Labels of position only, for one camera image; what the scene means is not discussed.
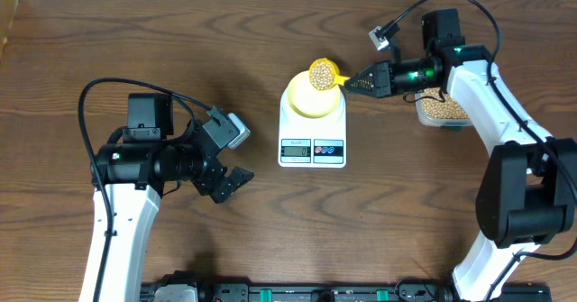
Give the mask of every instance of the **wooden surface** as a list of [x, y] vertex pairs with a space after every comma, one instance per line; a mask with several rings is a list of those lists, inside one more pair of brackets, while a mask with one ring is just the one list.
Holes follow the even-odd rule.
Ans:
[[[143, 279], [174, 270], [255, 282], [440, 279], [478, 233], [474, 198], [488, 160], [472, 128], [421, 125], [400, 97], [347, 97], [348, 164], [277, 164], [279, 99], [317, 58], [344, 74], [387, 59], [367, 33], [416, 0], [22, 0], [0, 66], [0, 300], [78, 299], [93, 225], [78, 95], [91, 79], [136, 78], [236, 112], [252, 130], [222, 161], [256, 173], [217, 206], [187, 184], [162, 199]], [[479, 0], [499, 20], [501, 75], [559, 138], [577, 138], [577, 0]], [[437, 0], [400, 25], [404, 59], [423, 55], [419, 18], [457, 7], [469, 43], [492, 49], [487, 19]], [[126, 122], [127, 94], [87, 100], [92, 143]], [[177, 133], [187, 116], [175, 113]], [[542, 252], [568, 248], [577, 231]], [[577, 258], [525, 261], [512, 280], [575, 300]]]

